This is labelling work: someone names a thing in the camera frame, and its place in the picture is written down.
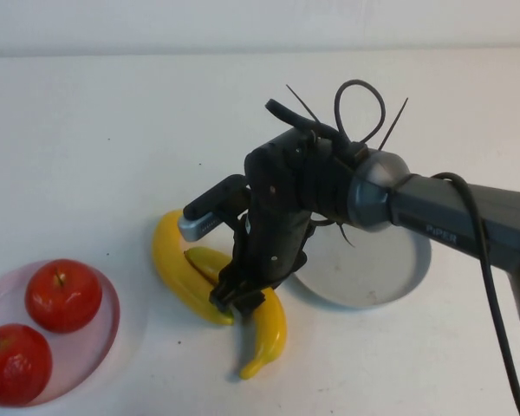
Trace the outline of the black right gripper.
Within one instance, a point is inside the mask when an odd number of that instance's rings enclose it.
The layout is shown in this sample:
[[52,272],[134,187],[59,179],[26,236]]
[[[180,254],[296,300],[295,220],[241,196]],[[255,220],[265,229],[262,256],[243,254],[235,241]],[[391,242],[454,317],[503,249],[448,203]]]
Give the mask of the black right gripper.
[[312,133],[290,129],[251,151],[244,160],[250,207],[243,246],[223,267],[210,302],[251,316],[265,301],[260,289],[276,287],[307,261],[311,212],[298,196]]

